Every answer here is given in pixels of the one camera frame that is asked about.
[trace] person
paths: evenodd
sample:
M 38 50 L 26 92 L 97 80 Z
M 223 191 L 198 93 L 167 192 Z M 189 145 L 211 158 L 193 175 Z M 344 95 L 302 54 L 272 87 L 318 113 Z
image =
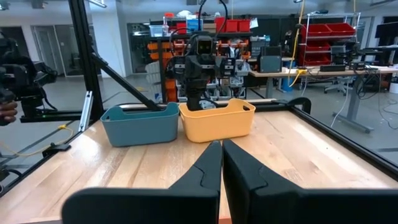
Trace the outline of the person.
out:
M 14 122 L 17 115 L 17 106 L 18 104 L 15 101 L 0 105 L 0 118 L 4 118 L 5 121 L 10 123 Z

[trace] red bin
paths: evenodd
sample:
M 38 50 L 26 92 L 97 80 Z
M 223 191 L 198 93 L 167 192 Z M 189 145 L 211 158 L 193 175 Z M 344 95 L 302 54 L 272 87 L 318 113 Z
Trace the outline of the red bin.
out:
M 331 30 L 332 36 L 352 36 L 355 34 L 355 29 L 351 25 L 342 22 L 336 24 L 326 24 Z
M 239 24 L 239 20 L 237 20 L 237 19 L 228 19 L 226 21 L 225 32 L 238 32 L 238 24 Z
M 216 24 L 216 32 L 218 32 L 221 27 L 223 26 L 225 18 L 224 17 L 216 17 L 215 19 L 215 24 Z M 226 24 L 225 26 L 220 30 L 220 33 L 224 33 L 226 29 Z
M 185 23 L 185 22 L 178 22 L 177 23 L 177 29 L 179 29 L 179 28 L 186 28 L 187 27 L 187 23 Z M 187 30 L 186 29 L 182 29 L 182 30 L 179 30 L 178 31 L 178 34 L 186 34 L 187 33 Z
M 327 41 L 308 41 L 306 51 L 318 52 L 330 50 L 330 45 Z
M 250 32 L 250 20 L 242 19 L 239 21 L 239 32 Z
M 306 54 L 300 56 L 300 64 L 304 66 L 330 65 L 330 55 L 328 54 Z
M 305 39 L 307 34 L 307 26 L 304 25 L 301 30 L 301 35 Z M 326 37 L 331 34 L 331 30 L 325 24 L 310 24 L 308 28 L 309 37 Z

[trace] wooden table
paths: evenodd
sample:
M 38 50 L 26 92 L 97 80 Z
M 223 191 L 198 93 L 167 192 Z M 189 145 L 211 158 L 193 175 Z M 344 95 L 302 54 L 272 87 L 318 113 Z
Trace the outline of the wooden table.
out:
M 272 77 L 272 78 L 285 78 L 288 76 L 295 77 L 296 76 L 296 71 L 297 69 L 292 68 L 289 74 L 289 69 L 288 68 L 283 68 L 282 72 L 275 72 L 275 73 L 259 73 L 255 71 L 250 71 L 249 74 L 256 77 L 256 78 L 264 78 L 264 77 Z M 396 68 L 387 68 L 387 67 L 380 67 L 379 72 L 381 74 L 386 74 L 386 73 L 395 73 L 398 72 L 398 69 Z M 357 74 L 365 74 L 365 71 L 357 71 Z M 314 68 L 311 71 L 311 74 L 309 73 L 304 73 L 301 74 L 300 76 L 317 76 L 317 77 L 337 77 L 337 76 L 351 76 L 351 75 L 356 75 L 354 71 L 352 70 L 347 70 L 344 72 L 319 72 L 319 68 Z
M 398 183 L 288 111 L 256 113 L 250 135 L 233 141 L 304 188 L 397 188 Z M 174 142 L 114 148 L 100 121 L 3 198 L 2 224 L 59 220 L 64 201 L 87 187 L 167 188 L 208 143 L 195 144 L 179 124 Z M 225 189 L 220 217 L 229 217 Z
M 389 67 L 377 67 L 377 68 L 379 69 L 377 71 L 377 73 L 380 73 L 380 74 L 398 73 L 398 69 L 396 69 L 396 68 L 389 68 Z M 318 78 L 319 77 L 356 76 L 356 79 L 355 79 L 355 82 L 353 85 L 353 90 L 352 90 L 353 93 L 356 93 L 357 90 L 360 88 L 360 85 L 362 85 L 363 75 L 366 74 L 365 71 L 357 71 L 356 73 L 352 70 L 347 70 L 344 72 L 320 72 L 319 68 L 310 68 L 310 69 L 311 69 L 311 74 L 304 73 L 300 76 L 301 77 L 318 77 Z M 259 73 L 259 72 L 251 71 L 251 72 L 249 72 L 249 74 L 256 78 L 264 78 L 264 77 L 268 78 L 267 79 L 266 95 L 262 96 L 258 92 L 256 92 L 256 91 L 254 91 L 254 92 L 263 98 L 272 98 L 273 97 L 272 93 L 274 91 L 273 79 L 274 78 L 281 79 L 281 78 L 289 77 L 289 76 L 292 78 L 295 78 L 296 71 L 297 71 L 297 69 L 292 69 L 289 74 L 288 68 L 282 68 L 282 72 L 278 72 L 278 73 Z M 281 90 L 280 80 L 279 80 L 279 87 L 277 89 L 284 92 L 284 90 Z M 348 123 L 349 125 L 351 125 L 355 128 L 358 128 L 358 129 L 364 131 L 365 133 L 369 134 L 373 130 L 373 128 L 363 125 L 356 120 L 356 117 L 358 115 L 358 110 L 359 110 L 359 101 L 360 101 L 360 99 L 357 94 L 351 94 L 347 115 L 343 116 L 343 115 L 339 114 L 338 118 L 340 120 L 342 120 L 343 122 Z
M 283 61 L 283 62 L 289 62 L 289 61 L 291 61 L 291 60 L 292 60 L 291 57 L 282 57 L 282 61 Z M 248 59 L 248 62 L 257 62 L 257 59 L 256 59 L 256 58 L 249 58 L 249 59 Z

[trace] teal basket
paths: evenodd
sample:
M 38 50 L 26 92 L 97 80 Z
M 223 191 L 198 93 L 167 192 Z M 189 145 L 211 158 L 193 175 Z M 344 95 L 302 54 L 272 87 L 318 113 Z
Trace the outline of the teal basket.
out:
M 176 103 L 169 103 L 163 111 L 146 113 L 126 113 L 114 106 L 101 121 L 111 145 L 126 147 L 173 141 L 177 138 L 178 114 Z

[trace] yellow basket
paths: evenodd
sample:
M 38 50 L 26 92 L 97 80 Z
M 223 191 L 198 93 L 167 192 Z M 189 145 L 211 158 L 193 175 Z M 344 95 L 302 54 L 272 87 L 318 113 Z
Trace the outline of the yellow basket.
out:
M 225 108 L 190 111 L 186 103 L 179 108 L 187 138 L 198 143 L 248 135 L 256 110 L 239 99 L 230 99 Z

